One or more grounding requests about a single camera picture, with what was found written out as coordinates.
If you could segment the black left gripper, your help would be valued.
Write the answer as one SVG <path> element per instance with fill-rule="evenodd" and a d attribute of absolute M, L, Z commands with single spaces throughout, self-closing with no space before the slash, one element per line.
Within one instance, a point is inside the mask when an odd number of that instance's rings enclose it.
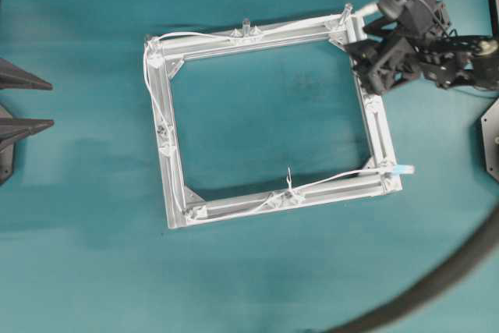
<path fill-rule="evenodd" d="M 11 62 L 1 59 L 1 89 L 52 90 L 53 86 Z M 14 173 L 15 142 L 40 133 L 54 125 L 51 119 L 1 118 L 0 184 Z"/>

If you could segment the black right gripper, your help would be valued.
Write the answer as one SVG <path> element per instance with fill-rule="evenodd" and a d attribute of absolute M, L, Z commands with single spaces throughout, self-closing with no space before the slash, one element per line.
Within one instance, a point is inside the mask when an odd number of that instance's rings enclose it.
<path fill-rule="evenodd" d="M 435 27 L 417 35 L 409 32 L 399 19 L 382 16 L 366 24 L 363 31 L 380 39 L 346 44 L 345 51 L 368 94 L 383 95 L 400 83 L 420 77 L 437 81 L 436 64 L 428 50 L 437 39 Z"/>

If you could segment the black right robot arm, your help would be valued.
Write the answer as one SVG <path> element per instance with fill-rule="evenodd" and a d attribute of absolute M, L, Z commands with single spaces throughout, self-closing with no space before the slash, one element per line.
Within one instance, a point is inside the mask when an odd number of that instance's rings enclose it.
<path fill-rule="evenodd" d="M 448 18 L 440 11 L 422 34 L 387 17 L 367 24 L 367 39 L 345 46 L 353 70 L 368 94 L 388 91 L 424 78 L 436 87 L 475 87 L 498 90 L 498 37 L 459 35 L 450 30 Z"/>

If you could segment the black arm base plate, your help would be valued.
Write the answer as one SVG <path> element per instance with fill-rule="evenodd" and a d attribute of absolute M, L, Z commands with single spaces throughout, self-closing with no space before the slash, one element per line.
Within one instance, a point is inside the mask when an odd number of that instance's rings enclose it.
<path fill-rule="evenodd" d="M 481 116 L 481 133 L 485 167 L 489 175 L 497 182 L 498 176 L 498 110 L 497 99 Z"/>

